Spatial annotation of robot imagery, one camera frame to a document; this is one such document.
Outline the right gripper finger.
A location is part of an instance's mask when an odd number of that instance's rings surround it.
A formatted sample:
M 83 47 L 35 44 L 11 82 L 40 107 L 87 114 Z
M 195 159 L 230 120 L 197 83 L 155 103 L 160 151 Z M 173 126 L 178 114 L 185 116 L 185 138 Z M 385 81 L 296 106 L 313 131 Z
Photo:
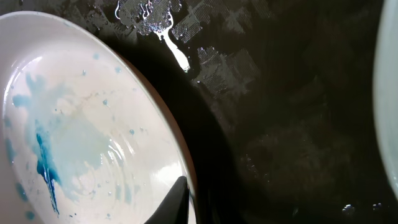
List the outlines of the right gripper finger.
M 187 224 L 189 189 L 187 178 L 180 176 L 145 224 Z

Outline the white plate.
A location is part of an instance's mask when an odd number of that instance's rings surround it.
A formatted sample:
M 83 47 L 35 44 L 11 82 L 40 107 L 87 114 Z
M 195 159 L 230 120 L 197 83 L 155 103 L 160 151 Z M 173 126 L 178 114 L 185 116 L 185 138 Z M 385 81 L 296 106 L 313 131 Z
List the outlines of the white plate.
M 397 195 L 397 0 L 385 0 L 373 71 L 373 111 L 379 152 Z
M 1 16 L 1 222 L 145 223 L 179 177 L 184 138 L 144 76 L 78 25 Z

